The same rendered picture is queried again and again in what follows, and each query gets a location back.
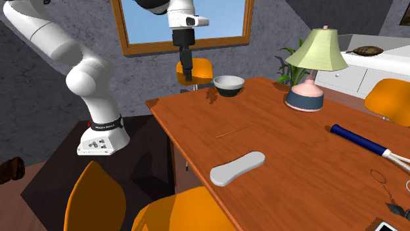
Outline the wooden framed window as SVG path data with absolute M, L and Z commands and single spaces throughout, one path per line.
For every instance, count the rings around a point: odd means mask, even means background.
M 134 0 L 111 0 L 124 56 L 174 53 L 168 17 L 157 16 Z M 195 28 L 194 50 L 247 45 L 250 42 L 254 0 L 193 0 L 195 13 L 210 25 Z

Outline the orange chair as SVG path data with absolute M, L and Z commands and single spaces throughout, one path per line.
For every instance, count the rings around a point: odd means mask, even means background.
M 394 123 L 410 127 L 410 82 L 383 79 L 366 96 L 364 105 Z
M 91 161 L 68 199 L 63 231 L 120 231 L 126 198 L 122 187 Z M 131 231 L 236 231 L 203 186 L 142 208 Z
M 176 65 L 177 80 L 181 85 L 200 85 L 208 84 L 213 79 L 212 63 L 206 58 L 193 58 L 192 80 L 187 81 L 183 74 L 182 64 L 180 62 Z

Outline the white and black bowl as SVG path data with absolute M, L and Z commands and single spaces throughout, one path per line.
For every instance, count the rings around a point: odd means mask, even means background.
M 218 93 L 224 97 L 236 96 L 244 86 L 244 79 L 233 75 L 215 77 L 213 82 Z

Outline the thin wooden stick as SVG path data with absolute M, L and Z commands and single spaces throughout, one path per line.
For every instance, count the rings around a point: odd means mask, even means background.
M 248 127 L 249 127 L 249 126 L 248 126 L 248 125 L 246 125 L 246 126 L 244 126 L 244 127 L 241 127 L 241 128 L 235 129 L 235 130 L 233 130 L 233 131 L 229 131 L 229 132 L 227 132 L 227 133 L 223 133 L 222 135 L 218 135 L 218 136 L 216 136 L 216 138 L 225 137 L 225 136 L 227 136 L 227 135 L 230 135 L 230 134 L 232 134 L 232 133 L 235 133 L 235 132 L 241 131 L 241 130 L 246 129 L 246 128 L 248 128 Z

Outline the green potted plant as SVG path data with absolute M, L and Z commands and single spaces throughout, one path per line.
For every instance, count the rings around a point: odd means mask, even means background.
M 299 84 L 299 81 L 305 76 L 309 75 L 309 72 L 304 69 L 304 68 L 299 68 L 297 66 L 293 66 L 292 64 L 289 64 L 288 62 L 286 64 L 283 64 L 279 70 L 283 70 L 284 68 L 288 68 L 288 73 L 283 74 L 278 78 L 277 82 L 278 83 L 284 83 L 285 81 L 290 81 L 290 86 L 293 87 L 297 84 Z

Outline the green shade table lamp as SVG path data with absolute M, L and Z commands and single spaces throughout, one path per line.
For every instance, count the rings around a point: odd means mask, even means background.
M 305 112 L 316 112 L 323 107 L 324 95 L 315 85 L 314 71 L 333 72 L 348 67 L 340 52 L 338 31 L 327 26 L 313 29 L 303 45 L 286 62 L 310 71 L 303 83 L 289 90 L 285 100 L 287 106 Z

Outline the grey oblong flat pad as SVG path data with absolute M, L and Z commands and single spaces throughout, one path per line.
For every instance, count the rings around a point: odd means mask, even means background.
M 264 161 L 263 153 L 249 152 L 238 159 L 213 167 L 210 171 L 210 180 L 216 186 L 227 186 L 242 174 L 261 166 Z

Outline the brown wooden table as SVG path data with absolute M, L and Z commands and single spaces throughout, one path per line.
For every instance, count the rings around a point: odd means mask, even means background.
M 287 92 L 254 77 L 232 98 L 209 88 L 147 106 L 239 231 L 373 231 L 382 221 L 410 231 L 388 208 L 410 208 L 410 172 L 330 132 L 340 125 L 410 159 L 410 128 L 330 100 L 299 112 L 285 104 Z M 227 186 L 210 180 L 213 167 L 253 151 L 265 155 L 261 166 Z

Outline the white sideboard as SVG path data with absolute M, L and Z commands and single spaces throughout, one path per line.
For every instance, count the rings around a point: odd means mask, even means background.
M 340 35 L 338 42 L 348 67 L 334 72 L 318 71 L 316 85 L 364 99 L 383 79 L 410 82 L 410 38 L 349 34 Z M 376 56 L 352 52 L 369 45 L 384 52 Z

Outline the dark robot stand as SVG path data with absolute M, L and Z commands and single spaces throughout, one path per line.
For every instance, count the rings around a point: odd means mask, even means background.
M 130 231 L 138 212 L 175 192 L 170 140 L 153 115 L 124 119 L 129 144 L 111 156 L 78 156 L 87 124 L 80 121 L 21 193 L 47 231 L 63 231 L 70 193 L 90 161 L 96 161 L 123 188 L 126 213 L 121 231 Z

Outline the white flat device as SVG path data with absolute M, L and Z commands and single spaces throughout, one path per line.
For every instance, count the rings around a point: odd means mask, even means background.
M 385 221 L 382 221 L 374 231 L 399 231 L 398 229 L 394 228 L 391 224 L 388 224 Z

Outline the blue handled whisk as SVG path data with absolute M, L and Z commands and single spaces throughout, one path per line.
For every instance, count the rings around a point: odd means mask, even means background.
M 368 140 L 360 135 L 357 135 L 337 124 L 334 124 L 330 128 L 330 132 L 340 137 L 343 137 L 383 158 L 390 159 L 394 163 L 397 163 L 399 166 L 403 167 L 405 170 L 410 172 L 410 159 L 396 155 L 392 153 L 388 148 L 385 148 L 371 140 Z

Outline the dark wall picture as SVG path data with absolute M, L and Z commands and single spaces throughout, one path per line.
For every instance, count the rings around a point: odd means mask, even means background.
M 410 3 L 408 4 L 399 24 L 400 26 L 410 26 Z

